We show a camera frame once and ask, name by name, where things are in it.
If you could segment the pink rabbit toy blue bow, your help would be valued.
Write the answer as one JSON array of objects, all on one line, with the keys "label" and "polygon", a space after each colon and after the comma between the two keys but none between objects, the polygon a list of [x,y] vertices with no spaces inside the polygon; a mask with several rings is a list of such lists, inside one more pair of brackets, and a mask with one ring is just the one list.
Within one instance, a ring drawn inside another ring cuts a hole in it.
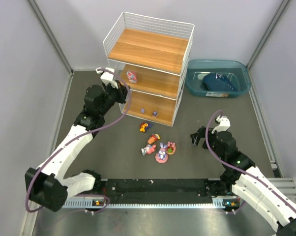
[{"label": "pink rabbit toy blue bow", "polygon": [[156,145],[147,144],[146,147],[141,149],[142,156],[145,156],[147,154],[152,154],[153,152],[155,152],[155,148],[156,148]]}]

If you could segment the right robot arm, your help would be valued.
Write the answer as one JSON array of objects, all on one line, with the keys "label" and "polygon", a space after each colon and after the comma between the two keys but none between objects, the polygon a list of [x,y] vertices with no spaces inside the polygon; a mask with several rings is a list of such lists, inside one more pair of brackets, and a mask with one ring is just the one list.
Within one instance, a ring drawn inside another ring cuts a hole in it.
[{"label": "right robot arm", "polygon": [[256,164],[237,148],[231,132],[217,132],[201,126],[191,134],[193,145],[218,157],[225,171],[220,176],[222,190],[242,198],[266,220],[277,236],[296,236],[296,204],[278,190]]}]

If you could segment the pink toy with goggles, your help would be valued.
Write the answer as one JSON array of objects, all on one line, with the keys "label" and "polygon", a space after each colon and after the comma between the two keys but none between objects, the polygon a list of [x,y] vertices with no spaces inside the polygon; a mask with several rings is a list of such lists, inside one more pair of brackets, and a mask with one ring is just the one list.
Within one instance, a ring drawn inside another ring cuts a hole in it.
[{"label": "pink toy with goggles", "polygon": [[130,83],[137,83],[138,78],[137,78],[136,72],[128,70],[126,75],[127,75],[128,79],[129,79]]}]

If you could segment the purple bunny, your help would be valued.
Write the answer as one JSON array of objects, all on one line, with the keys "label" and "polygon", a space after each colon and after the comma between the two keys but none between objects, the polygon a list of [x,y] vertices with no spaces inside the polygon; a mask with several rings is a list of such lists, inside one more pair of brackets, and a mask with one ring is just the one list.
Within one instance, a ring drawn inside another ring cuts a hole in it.
[{"label": "purple bunny", "polygon": [[167,144],[160,143],[160,150],[155,155],[155,160],[159,164],[164,164],[168,161]]}]

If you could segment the yellow bear ice cream cone toy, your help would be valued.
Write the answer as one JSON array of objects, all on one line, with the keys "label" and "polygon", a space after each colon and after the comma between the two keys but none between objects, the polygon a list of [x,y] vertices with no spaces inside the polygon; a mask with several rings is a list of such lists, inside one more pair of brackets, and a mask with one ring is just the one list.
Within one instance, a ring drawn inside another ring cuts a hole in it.
[{"label": "yellow bear ice cream cone toy", "polygon": [[148,144],[153,144],[154,142],[157,142],[160,140],[160,136],[157,133],[152,134],[148,139]]}]

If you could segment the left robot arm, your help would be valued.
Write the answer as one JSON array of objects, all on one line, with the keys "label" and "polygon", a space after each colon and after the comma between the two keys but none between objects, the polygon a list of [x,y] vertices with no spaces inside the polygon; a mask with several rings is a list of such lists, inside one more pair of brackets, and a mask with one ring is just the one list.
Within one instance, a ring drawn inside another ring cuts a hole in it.
[{"label": "left robot arm", "polygon": [[87,88],[82,111],[76,117],[67,136],[56,150],[36,169],[25,173],[26,211],[33,213],[29,201],[53,212],[62,208],[67,199],[83,192],[95,190],[101,184],[101,176],[84,170],[65,178],[65,174],[81,150],[90,143],[105,125],[105,114],[116,104],[124,104],[130,94],[127,84],[93,85]]}]

